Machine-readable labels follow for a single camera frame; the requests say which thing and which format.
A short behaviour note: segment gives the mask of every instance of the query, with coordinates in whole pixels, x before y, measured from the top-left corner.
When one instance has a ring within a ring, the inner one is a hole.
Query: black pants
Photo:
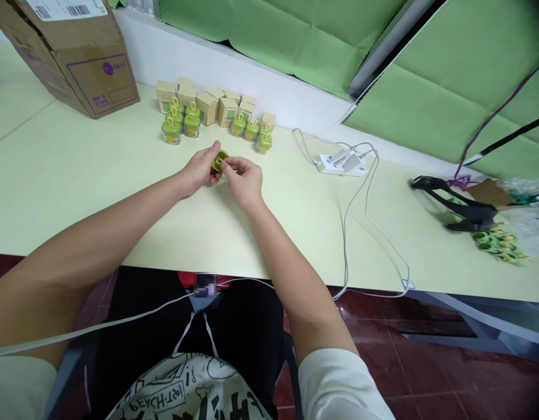
[[[186,294],[175,271],[120,267],[107,321],[159,307]],[[189,299],[139,320],[103,331],[90,385],[90,418],[104,419],[130,385],[169,356],[190,320]],[[242,375],[268,413],[284,363],[283,307],[275,291],[255,281],[232,282],[214,308],[206,310],[219,357]],[[202,316],[195,316],[179,352],[213,355]]]

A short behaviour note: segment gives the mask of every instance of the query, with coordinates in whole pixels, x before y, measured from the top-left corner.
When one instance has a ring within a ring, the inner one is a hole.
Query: white sleeve
[[[45,360],[0,357],[0,420],[40,420],[56,376],[55,367]]]
[[[299,366],[306,420],[394,420],[364,361],[343,349],[312,352]]]

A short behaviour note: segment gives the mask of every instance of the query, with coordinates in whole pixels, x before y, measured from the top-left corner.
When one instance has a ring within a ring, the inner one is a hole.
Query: power strip
[[[318,171],[320,173],[328,173],[328,174],[334,174],[334,175],[347,175],[347,176],[363,176],[366,175],[367,170],[365,168],[365,160],[360,159],[358,156],[355,156],[355,158],[358,159],[359,165],[355,167],[354,169],[350,171],[346,171],[342,167],[335,167],[334,164],[331,162],[332,156],[330,155],[324,155],[319,154],[314,159],[316,161],[316,167],[318,168]]]

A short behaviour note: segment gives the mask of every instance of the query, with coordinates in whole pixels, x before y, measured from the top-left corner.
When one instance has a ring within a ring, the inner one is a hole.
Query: forearm
[[[179,174],[163,179],[63,230],[6,277],[79,287],[114,271],[186,189]]]
[[[275,291],[291,324],[297,361],[320,348],[358,354],[328,288],[265,204],[249,212]]]
[[[0,279],[0,347],[71,331],[92,288],[186,195],[178,174],[68,227]],[[27,355],[61,363],[66,342]]]

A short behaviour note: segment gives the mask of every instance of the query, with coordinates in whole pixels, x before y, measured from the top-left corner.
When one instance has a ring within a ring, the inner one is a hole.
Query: hand
[[[217,183],[222,177],[211,164],[221,150],[221,142],[218,140],[210,148],[196,152],[184,168],[176,175],[184,180],[186,196],[192,195],[208,182]]]
[[[256,211],[264,203],[260,166],[243,157],[232,156],[223,161],[221,170],[229,180],[234,197],[246,213]]]

